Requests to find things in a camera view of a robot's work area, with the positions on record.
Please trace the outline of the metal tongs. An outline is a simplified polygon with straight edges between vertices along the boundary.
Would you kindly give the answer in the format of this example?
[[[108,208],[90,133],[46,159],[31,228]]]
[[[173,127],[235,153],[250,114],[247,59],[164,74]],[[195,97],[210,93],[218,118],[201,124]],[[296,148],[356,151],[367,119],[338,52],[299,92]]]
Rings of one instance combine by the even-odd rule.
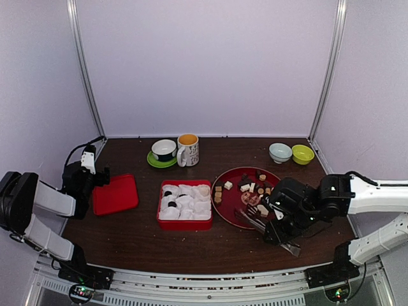
[[[248,208],[247,210],[243,210],[242,208],[234,209],[235,217],[261,233],[263,238],[263,233],[265,230],[265,225],[268,222],[265,218],[262,218],[253,208]],[[301,247],[298,244],[294,244],[292,242],[287,242],[282,245],[274,245],[279,246],[288,251],[295,257],[300,255]]]

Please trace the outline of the red box lid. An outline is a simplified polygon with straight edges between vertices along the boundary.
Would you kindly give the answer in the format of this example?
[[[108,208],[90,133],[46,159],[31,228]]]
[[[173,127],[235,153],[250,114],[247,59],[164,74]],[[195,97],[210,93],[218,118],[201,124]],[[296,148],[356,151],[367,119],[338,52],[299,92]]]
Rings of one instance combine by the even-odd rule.
[[[138,192],[134,175],[112,177],[108,185],[95,187],[92,192],[93,212],[96,216],[110,215],[138,206]]]

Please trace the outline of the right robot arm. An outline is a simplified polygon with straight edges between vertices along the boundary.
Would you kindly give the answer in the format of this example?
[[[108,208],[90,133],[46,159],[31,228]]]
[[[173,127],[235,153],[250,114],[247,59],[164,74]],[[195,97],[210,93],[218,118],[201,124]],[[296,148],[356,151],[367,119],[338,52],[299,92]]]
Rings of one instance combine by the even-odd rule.
[[[280,212],[261,228],[266,242],[283,246],[318,221],[366,212],[396,212],[398,216],[361,238],[335,248],[333,262],[306,270],[310,282],[344,281],[357,277],[368,260],[407,241],[407,182],[371,180],[356,171],[324,176],[313,188],[293,178],[284,178],[265,196],[262,205]]]

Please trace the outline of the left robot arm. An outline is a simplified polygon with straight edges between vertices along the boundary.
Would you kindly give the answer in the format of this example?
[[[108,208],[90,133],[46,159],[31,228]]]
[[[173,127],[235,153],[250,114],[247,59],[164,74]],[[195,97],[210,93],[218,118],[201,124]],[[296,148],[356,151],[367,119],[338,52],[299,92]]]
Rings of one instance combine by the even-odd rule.
[[[109,182],[109,167],[96,171],[79,162],[64,168],[61,189],[40,180],[37,173],[8,171],[1,178],[1,228],[16,241],[49,254],[78,283],[85,283],[92,270],[83,249],[59,232],[63,220],[82,220],[93,189]]]

